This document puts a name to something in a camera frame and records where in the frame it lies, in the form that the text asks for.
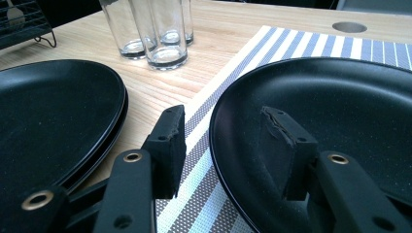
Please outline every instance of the dish rack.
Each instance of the dish rack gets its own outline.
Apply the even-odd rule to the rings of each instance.
[[[8,16],[8,12],[18,11],[12,8],[22,14]],[[48,33],[52,34],[53,42],[42,37]],[[0,0],[0,50],[31,39],[45,40],[53,48],[57,46],[52,27],[36,0]]]

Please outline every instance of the metal rivet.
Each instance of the metal rivet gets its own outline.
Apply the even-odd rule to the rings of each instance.
[[[143,155],[141,153],[130,153],[125,155],[123,160],[124,162],[137,162],[142,159]]]
[[[21,207],[26,211],[34,211],[46,206],[54,197],[54,194],[49,190],[43,190],[31,194],[21,204]]]
[[[345,157],[342,156],[340,154],[330,154],[327,157],[330,161],[334,162],[334,163],[338,163],[338,164],[348,164],[349,160]]]

